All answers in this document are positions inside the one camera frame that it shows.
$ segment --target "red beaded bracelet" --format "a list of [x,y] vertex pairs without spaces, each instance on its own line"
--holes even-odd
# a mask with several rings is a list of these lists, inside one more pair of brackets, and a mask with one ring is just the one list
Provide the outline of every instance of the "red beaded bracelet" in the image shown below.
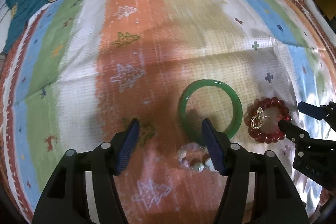
[[285,106],[284,101],[279,100],[277,97],[273,97],[272,99],[266,98],[262,101],[255,100],[254,105],[249,109],[248,114],[244,118],[244,122],[249,127],[249,135],[259,143],[276,143],[285,138],[285,133],[280,131],[279,128],[275,133],[263,133],[260,131],[263,122],[263,110],[270,107],[277,107],[279,109],[281,119],[289,122],[292,120],[292,117],[289,115],[289,108]]

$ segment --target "pearl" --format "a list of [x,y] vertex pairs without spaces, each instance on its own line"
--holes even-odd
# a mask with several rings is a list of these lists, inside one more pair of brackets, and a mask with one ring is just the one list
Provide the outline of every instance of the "pearl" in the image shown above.
[[197,173],[201,173],[204,169],[204,164],[201,162],[197,162],[192,167]]
[[190,163],[189,163],[188,160],[186,160],[186,159],[182,159],[182,160],[180,161],[180,163],[181,163],[181,165],[182,165],[183,167],[185,167],[185,168],[190,168]]
[[184,149],[180,149],[177,152],[177,158],[178,160],[182,160],[183,158],[185,158],[187,156],[187,151]]
[[188,143],[187,144],[187,150],[191,151],[198,151],[200,149],[200,145],[198,143]]
[[207,166],[207,167],[209,168],[209,171],[211,171],[211,172],[218,172],[218,171],[214,168],[211,158],[208,158],[208,159],[205,161],[205,166]]

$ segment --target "pearl bracelet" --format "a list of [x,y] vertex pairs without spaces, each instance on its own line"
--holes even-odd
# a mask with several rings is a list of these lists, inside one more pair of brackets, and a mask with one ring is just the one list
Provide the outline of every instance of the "pearl bracelet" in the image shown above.
[[196,162],[193,165],[190,164],[190,161],[187,160],[185,157],[187,156],[187,153],[189,151],[192,152],[203,152],[204,154],[209,154],[208,149],[206,146],[199,145],[198,143],[188,143],[187,145],[183,145],[180,150],[177,152],[177,158],[181,166],[194,170],[197,173],[202,172],[204,169],[209,169],[211,172],[218,172],[213,164],[211,158],[207,158],[205,163],[202,162]]

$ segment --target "screw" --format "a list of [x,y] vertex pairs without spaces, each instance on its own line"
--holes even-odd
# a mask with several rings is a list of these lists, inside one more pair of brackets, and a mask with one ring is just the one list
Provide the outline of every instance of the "screw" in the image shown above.
[[109,148],[111,147],[111,144],[108,143],[108,142],[105,142],[105,143],[102,143],[102,144],[100,145],[100,147],[101,147],[102,149],[109,149]]
[[74,151],[73,149],[69,149],[69,150],[65,153],[65,155],[67,155],[68,157],[71,157],[71,156],[73,156],[74,153],[75,153],[75,151]]
[[273,157],[275,156],[274,152],[271,151],[271,150],[268,150],[268,151],[266,152],[266,155],[269,156],[270,158],[273,158]]
[[230,145],[230,147],[231,147],[231,149],[233,149],[233,150],[239,150],[239,149],[240,149],[240,145],[237,144],[237,143],[232,143],[232,144]]

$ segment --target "bangle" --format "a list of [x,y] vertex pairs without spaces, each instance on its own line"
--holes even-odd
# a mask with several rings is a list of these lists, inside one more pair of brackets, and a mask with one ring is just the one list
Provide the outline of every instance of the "bangle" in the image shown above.
[[180,97],[179,104],[178,104],[178,114],[179,114],[181,125],[184,131],[188,134],[189,139],[194,140],[196,143],[202,146],[205,145],[203,136],[201,134],[197,134],[196,132],[193,132],[188,126],[188,122],[186,119],[186,107],[187,107],[187,102],[190,96],[196,90],[202,87],[205,87],[205,86],[216,86],[220,88],[221,90],[225,91],[231,98],[232,107],[233,107],[232,121],[230,122],[229,126],[223,131],[223,133],[225,133],[229,139],[231,139],[237,133],[238,129],[240,128],[240,125],[242,124],[242,119],[243,119],[243,108],[242,108],[240,99],[237,93],[229,85],[223,82],[220,82],[217,80],[211,80],[211,79],[198,80],[198,81],[191,83],[183,91]]
[[263,115],[263,111],[272,106],[278,108],[280,119],[285,119],[288,122],[292,120],[292,117],[289,115],[289,109],[285,106],[285,102],[279,100],[277,97],[273,97],[272,99],[266,98],[262,101],[256,100],[244,121],[249,127],[249,135],[259,143],[276,143],[285,138],[285,133],[280,131],[279,128],[273,133],[264,133],[260,130],[264,122],[263,120],[266,118]]

